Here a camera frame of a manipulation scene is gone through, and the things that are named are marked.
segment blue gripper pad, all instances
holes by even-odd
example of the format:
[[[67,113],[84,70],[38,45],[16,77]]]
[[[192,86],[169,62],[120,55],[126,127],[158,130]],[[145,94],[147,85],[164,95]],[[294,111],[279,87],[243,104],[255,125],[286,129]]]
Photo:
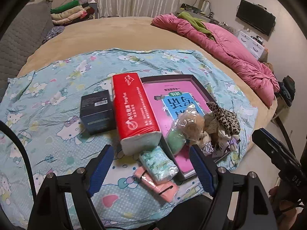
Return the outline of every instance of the blue gripper pad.
[[[112,146],[104,154],[103,158],[97,165],[96,170],[93,172],[90,178],[90,187],[88,188],[87,192],[90,197],[92,197],[95,193],[97,193],[102,184],[104,179],[106,178],[106,174],[113,162],[114,159],[114,149]]]
[[[198,176],[201,185],[205,192],[208,192],[212,197],[214,197],[215,190],[213,187],[213,180],[211,173],[206,168],[205,164],[203,163],[202,159],[199,157],[198,153],[196,152],[193,146],[190,147],[190,161],[194,167],[194,170]]]

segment blue blanket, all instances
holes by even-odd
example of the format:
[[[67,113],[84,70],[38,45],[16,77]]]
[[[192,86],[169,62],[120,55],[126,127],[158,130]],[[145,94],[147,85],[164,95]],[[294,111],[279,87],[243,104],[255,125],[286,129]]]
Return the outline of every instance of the blue blanket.
[[[119,145],[117,131],[90,136],[79,118],[81,96],[108,89],[116,73],[137,72],[140,77],[193,74],[219,106],[235,111],[241,133],[239,149],[219,166],[234,170],[252,134],[253,108],[234,81],[201,53],[191,50],[126,51],[110,49],[56,61],[21,78],[9,79],[0,105],[0,119],[15,132],[29,155],[36,191],[46,174],[72,173],[96,157],[105,144]],[[198,178],[179,184],[171,203],[165,203],[133,177],[138,156],[118,149],[93,204],[105,225],[136,228],[159,220],[173,207],[203,193]],[[0,202],[10,221],[26,228],[33,201],[22,156],[0,133]],[[72,198],[67,205],[74,228],[79,222]]]

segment red tissue package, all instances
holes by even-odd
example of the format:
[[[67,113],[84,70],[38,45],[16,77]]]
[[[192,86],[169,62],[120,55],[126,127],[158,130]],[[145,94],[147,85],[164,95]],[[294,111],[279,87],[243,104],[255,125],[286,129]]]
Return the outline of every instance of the red tissue package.
[[[137,73],[112,77],[117,129],[125,155],[156,147],[161,130]]]

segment pink comforter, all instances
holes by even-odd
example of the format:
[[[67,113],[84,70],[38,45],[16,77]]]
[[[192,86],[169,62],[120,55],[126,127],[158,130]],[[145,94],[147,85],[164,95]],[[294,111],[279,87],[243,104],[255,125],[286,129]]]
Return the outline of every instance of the pink comforter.
[[[278,82],[272,71],[241,44],[241,42],[226,29],[211,23],[204,23],[211,31],[215,41],[197,31],[192,25],[173,14],[160,15],[152,20],[153,25],[177,32],[179,35],[197,43],[219,61],[230,67],[259,96],[266,106],[271,106],[274,92],[279,91]]]

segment barcode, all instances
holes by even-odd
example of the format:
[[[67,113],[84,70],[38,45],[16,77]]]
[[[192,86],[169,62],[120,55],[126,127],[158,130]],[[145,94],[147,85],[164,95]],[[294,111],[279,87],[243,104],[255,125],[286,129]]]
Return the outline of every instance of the barcode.
[[[99,106],[99,105],[106,104],[106,103],[108,103],[108,100],[102,100],[100,102],[94,103],[94,106]]]

